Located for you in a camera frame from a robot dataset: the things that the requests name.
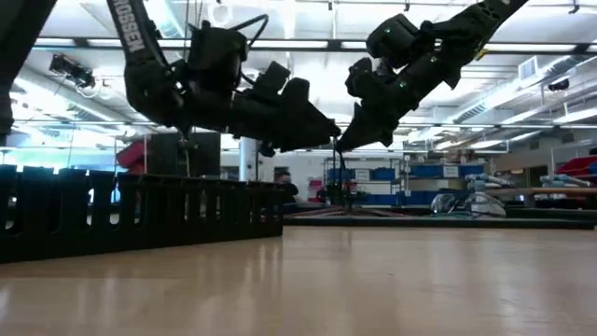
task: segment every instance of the ceiling light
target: ceiling light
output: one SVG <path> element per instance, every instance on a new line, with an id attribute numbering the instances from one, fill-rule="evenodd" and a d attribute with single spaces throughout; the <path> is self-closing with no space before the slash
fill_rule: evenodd
<path id="1" fill-rule="evenodd" d="M 484 47 L 488 51 L 524 51 L 524 52 L 566 52 L 576 48 L 573 44 L 508 44 L 489 43 Z"/>
<path id="2" fill-rule="evenodd" d="M 523 121 L 525 119 L 528 119 L 528 118 L 534 116 L 537 113 L 538 112 L 536 112 L 536 111 L 523 112 L 523 113 L 520 113 L 520 114 L 518 114 L 518 115 L 516 115 L 516 116 L 514 116 L 512 118 L 508 118 L 508 119 L 502 121 L 502 124 L 508 125 L 508 124 L 512 124 L 512 123 L 515 123 L 515 122 Z"/>
<path id="3" fill-rule="evenodd" d="M 49 37 L 39 37 L 35 41 L 37 45 L 43 45 L 47 47 L 55 46 L 55 47 L 74 47 L 75 41 L 72 38 L 49 38 Z"/>
<path id="4" fill-rule="evenodd" d="M 122 43 L 117 38 L 90 38 L 87 40 L 87 44 L 90 47 L 98 47 L 98 48 L 121 48 Z"/>
<path id="5" fill-rule="evenodd" d="M 449 147 L 458 146 L 458 145 L 461 145 L 464 142 L 465 141 L 446 141 L 446 142 L 437 144 L 435 150 L 442 150 L 442 149 L 446 149 L 446 148 L 449 148 Z"/>
<path id="6" fill-rule="evenodd" d="M 448 127 L 450 124 L 443 124 L 442 126 Z M 473 130 L 478 130 L 478 129 L 486 129 L 486 128 L 492 128 L 493 125 L 490 124 L 459 124 L 458 126 L 460 126 L 461 128 L 468 128 L 468 129 L 473 129 Z"/>
<path id="7" fill-rule="evenodd" d="M 274 48 L 274 49 L 311 49 L 311 48 L 327 48 L 327 41 L 313 41 L 313 40 L 257 40 L 253 44 L 253 48 Z"/>
<path id="8" fill-rule="evenodd" d="M 541 133 L 541 131 L 534 131 L 534 132 L 530 132 L 530 133 L 521 134 L 521 135 L 518 135 L 518 136 L 515 136 L 515 137 L 511 138 L 510 141 L 511 142 L 521 141 L 521 140 L 524 140 L 524 139 L 528 139 L 528 138 L 530 138 L 532 136 L 535 136 L 535 135 L 537 135 L 539 133 Z"/>
<path id="9" fill-rule="evenodd" d="M 432 124 L 432 123 L 409 123 L 409 122 L 400 124 L 400 126 L 402 128 L 424 128 L 424 127 L 432 127 L 434 125 L 435 124 Z"/>
<path id="10" fill-rule="evenodd" d="M 595 117 L 595 116 L 597 116 L 597 108 L 590 108 L 590 109 L 580 111 L 580 112 L 568 113 L 567 115 L 565 115 L 561 118 L 557 118 L 557 119 L 553 120 L 553 123 L 556 123 L 556 124 L 568 123 L 568 122 L 574 122 L 577 120 L 582 120 L 582 119 L 591 118 L 591 117 Z"/>
<path id="11" fill-rule="evenodd" d="M 470 147 L 473 148 L 473 149 L 481 149 L 481 148 L 493 147 L 493 146 L 499 145 L 499 144 L 501 144 L 503 142 L 504 142 L 504 140 L 479 141 L 479 142 L 471 145 Z"/>
<path id="12" fill-rule="evenodd" d="M 284 0 L 282 8 L 284 17 L 284 38 L 292 38 L 295 36 L 297 6 L 295 0 Z"/>
<path id="13" fill-rule="evenodd" d="M 546 130 L 553 128 L 552 125 L 520 125 L 520 124 L 511 124 L 511 125 L 501 125 L 504 129 L 528 129 L 528 130 Z"/>
<path id="14" fill-rule="evenodd" d="M 560 127 L 566 130 L 597 130 L 597 125 L 562 125 Z"/>
<path id="15" fill-rule="evenodd" d="M 346 41 L 340 44 L 342 49 L 367 49 L 367 45 L 365 42 L 358 42 L 358 41 Z"/>
<path id="16" fill-rule="evenodd" d="M 161 39 L 158 41 L 160 43 L 160 47 L 162 48 L 183 48 L 185 46 L 184 39 Z"/>
<path id="17" fill-rule="evenodd" d="M 176 19 L 166 0 L 145 1 L 145 7 L 147 14 L 158 25 L 163 37 L 169 38 L 185 34 L 185 30 Z"/>
<path id="18" fill-rule="evenodd" d="M 404 123 L 420 123 L 424 122 L 426 117 L 412 117 L 412 116 L 404 116 L 400 118 L 400 124 Z"/>
<path id="19" fill-rule="evenodd" d="M 495 154 L 508 154 L 509 152 L 507 150 L 475 150 L 475 154 L 490 154 L 490 155 L 495 155 Z"/>

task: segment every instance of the fluorescent light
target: fluorescent light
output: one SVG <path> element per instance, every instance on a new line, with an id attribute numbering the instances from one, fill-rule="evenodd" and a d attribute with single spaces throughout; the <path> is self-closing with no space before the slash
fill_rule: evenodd
<path id="1" fill-rule="evenodd" d="M 91 38 L 87 40 L 90 47 L 120 48 L 122 44 L 117 38 Z"/>
<path id="2" fill-rule="evenodd" d="M 162 36 L 168 38 L 185 34 L 185 29 L 173 14 L 166 0 L 145 1 L 145 7 L 149 18 L 158 25 Z"/>
<path id="3" fill-rule="evenodd" d="M 525 52 L 565 52 L 572 51 L 576 45 L 554 45 L 554 44 L 508 44 L 488 43 L 485 47 L 488 51 L 525 51 Z"/>
<path id="4" fill-rule="evenodd" d="M 295 0 L 284 0 L 282 7 L 284 18 L 284 38 L 295 36 L 297 21 L 297 3 Z"/>
<path id="5" fill-rule="evenodd" d="M 400 124 L 405 123 L 421 123 L 426 120 L 426 117 L 413 117 L 413 116 L 404 116 L 400 118 Z"/>
<path id="6" fill-rule="evenodd" d="M 446 149 L 446 148 L 449 148 L 449 147 L 458 146 L 458 145 L 460 145 L 462 143 L 463 143 L 463 141 L 460 141 L 460 142 L 453 142 L 453 141 L 442 142 L 440 144 L 437 144 L 437 146 L 435 147 L 435 150 L 442 150 L 442 149 Z"/>
<path id="7" fill-rule="evenodd" d="M 185 47 L 185 40 L 184 39 L 161 39 L 158 41 L 160 47 L 162 48 L 184 48 Z M 187 40 L 187 47 L 190 48 L 190 41 Z"/>
<path id="8" fill-rule="evenodd" d="M 521 140 L 524 140 L 524 139 L 528 139 L 528 138 L 530 138 L 532 136 L 535 136 L 535 135 L 537 135 L 539 133 L 541 133 L 541 131 L 534 131 L 534 132 L 530 132 L 530 133 L 521 134 L 521 135 L 518 135 L 518 136 L 515 136 L 515 137 L 511 138 L 510 141 L 512 141 L 512 142 L 521 141 Z"/>
<path id="9" fill-rule="evenodd" d="M 536 16 L 557 16 L 567 15 L 570 11 L 570 7 L 562 7 L 562 1 L 548 1 L 541 0 L 541 5 L 534 6 L 529 4 L 521 8 L 520 14 L 524 17 L 536 17 Z M 593 6 L 581 5 L 578 9 L 578 14 L 596 14 L 597 10 Z"/>
<path id="10" fill-rule="evenodd" d="M 74 47 L 75 41 L 72 38 L 48 38 L 39 37 L 35 41 L 36 44 L 43 46 L 56 46 L 56 47 Z"/>
<path id="11" fill-rule="evenodd" d="M 508 125 L 508 124 L 512 124 L 515 122 L 523 121 L 525 119 L 528 119 L 528 118 L 534 116 L 537 113 L 538 112 L 536 112 L 536 111 L 523 112 L 523 113 L 517 114 L 516 116 L 514 116 L 512 118 L 508 118 L 508 119 L 502 121 L 502 124 Z"/>
<path id="12" fill-rule="evenodd" d="M 342 42 L 340 47 L 342 49 L 367 49 L 367 44 L 365 42 L 347 41 Z"/>
<path id="13" fill-rule="evenodd" d="M 253 44 L 254 48 L 275 48 L 275 49 L 310 49 L 327 48 L 327 41 L 287 41 L 287 40 L 257 40 Z"/>
<path id="14" fill-rule="evenodd" d="M 597 130 L 597 125 L 562 125 L 566 130 Z"/>
<path id="15" fill-rule="evenodd" d="M 580 112 L 568 113 L 567 115 L 557 118 L 553 120 L 553 123 L 560 124 L 560 123 L 568 123 L 574 122 L 577 120 L 582 120 L 586 118 L 591 118 L 597 116 L 597 108 L 590 108 Z"/>
<path id="16" fill-rule="evenodd" d="M 403 123 L 400 124 L 402 128 L 425 128 L 435 126 L 433 123 Z"/>
<path id="17" fill-rule="evenodd" d="M 442 127 L 449 127 L 450 124 L 442 124 Z M 468 128 L 468 129 L 486 129 L 492 128 L 493 125 L 490 124 L 458 124 L 461 128 Z"/>
<path id="18" fill-rule="evenodd" d="M 520 125 L 520 124 L 512 124 L 512 125 L 502 125 L 504 129 L 529 129 L 529 130 L 546 130 L 553 128 L 552 125 Z"/>
<path id="19" fill-rule="evenodd" d="M 473 149 L 482 149 L 487 147 L 493 147 L 495 145 L 499 145 L 503 143 L 504 140 L 486 140 L 486 141 L 479 141 L 476 144 L 471 145 L 470 147 Z"/>
<path id="20" fill-rule="evenodd" d="M 476 154 L 508 154 L 507 150 L 475 150 Z"/>

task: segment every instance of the cable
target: cable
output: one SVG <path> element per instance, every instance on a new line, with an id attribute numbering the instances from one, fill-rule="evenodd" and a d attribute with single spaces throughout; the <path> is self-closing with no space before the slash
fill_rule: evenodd
<path id="1" fill-rule="evenodd" d="M 187 177 L 190 177 L 190 158 L 188 155 L 188 148 L 185 148 L 185 156 L 187 156 Z"/>
<path id="2" fill-rule="evenodd" d="M 249 40 L 249 50 L 253 47 L 253 44 L 255 43 L 255 41 L 257 41 L 258 38 L 261 37 L 261 34 L 263 34 L 263 31 L 265 30 L 265 27 L 268 25 L 268 23 L 270 22 L 270 16 L 268 14 L 261 14 L 259 16 L 254 17 L 251 20 L 239 23 L 233 27 L 230 28 L 230 30 L 241 30 L 243 28 L 246 28 L 250 25 L 253 25 L 259 21 L 263 21 L 263 23 L 261 23 L 261 26 L 259 27 L 259 29 L 257 30 L 257 32 L 255 33 L 255 35 L 253 36 L 253 38 L 251 38 L 251 40 Z M 251 85 L 255 85 L 255 81 L 251 78 L 249 78 L 249 76 L 247 76 L 243 71 L 241 71 L 241 77 L 249 84 Z"/>
<path id="3" fill-rule="evenodd" d="M 338 151 L 338 158 L 340 159 L 340 194 L 342 194 L 342 184 L 343 184 L 343 178 L 342 178 L 342 174 L 344 172 L 346 172 L 346 161 L 344 160 L 344 156 L 342 155 L 341 151 Z M 351 194 L 351 184 L 346 183 L 346 201 L 347 201 L 347 205 L 348 205 L 348 209 L 349 211 L 353 208 L 353 197 Z"/>
<path id="4" fill-rule="evenodd" d="M 78 92 L 78 94 L 82 95 L 84 98 L 91 99 L 91 98 L 95 98 L 98 95 L 100 95 L 102 93 L 103 88 L 104 88 L 104 86 L 100 86 L 100 88 L 97 89 L 94 93 L 87 94 L 83 90 L 81 90 L 81 87 L 77 86 L 76 92 Z"/>
<path id="5" fill-rule="evenodd" d="M 201 4 L 199 7 L 199 15 L 197 15 L 197 0 L 195 0 L 195 14 L 197 16 L 197 19 L 195 20 L 195 24 L 199 27 L 199 25 L 201 23 L 201 15 L 203 14 L 203 0 L 201 0 Z"/>
<path id="6" fill-rule="evenodd" d="M 185 17 L 185 42 L 183 43 L 183 57 L 187 57 L 187 38 L 188 38 L 188 9 L 190 8 L 190 0 L 187 0 L 187 14 Z"/>
<path id="7" fill-rule="evenodd" d="M 58 91 L 64 86 L 64 82 L 66 81 L 66 77 L 62 78 L 62 82 L 60 82 L 60 84 L 58 85 L 58 88 L 56 88 L 56 90 L 54 91 L 54 93 L 52 93 L 52 97 L 55 97 L 58 94 Z M 23 125 L 27 124 L 27 122 L 35 119 L 37 116 L 39 116 L 40 114 L 43 114 L 43 110 L 41 111 L 36 111 L 30 118 L 28 118 Z"/>

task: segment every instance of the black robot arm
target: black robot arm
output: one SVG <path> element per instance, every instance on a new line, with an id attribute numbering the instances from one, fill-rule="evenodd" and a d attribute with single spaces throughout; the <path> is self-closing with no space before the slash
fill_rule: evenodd
<path id="1" fill-rule="evenodd" d="M 271 63 L 251 89 L 238 91 L 241 64 L 255 41 L 238 30 L 264 21 L 257 17 L 230 29 L 204 21 L 190 26 L 186 60 L 168 63 L 160 49 L 155 24 L 143 0 L 107 0 L 124 48 L 127 99 L 133 108 L 159 124 L 183 133 L 197 126 L 262 142 L 262 154 L 315 147 L 340 135 L 340 129 L 309 103 L 309 82 L 290 77 Z"/>
<path id="2" fill-rule="evenodd" d="M 495 31 L 528 0 L 484 0 L 448 21 L 424 21 L 417 29 L 402 14 L 388 19 L 367 39 L 368 53 L 381 60 L 373 69 L 364 58 L 350 69 L 348 92 L 361 98 L 337 143 L 338 151 L 374 142 L 390 146 L 398 121 L 417 109 L 442 81 L 455 88 L 463 66 L 475 59 Z M 398 74 L 393 69 L 404 67 Z"/>

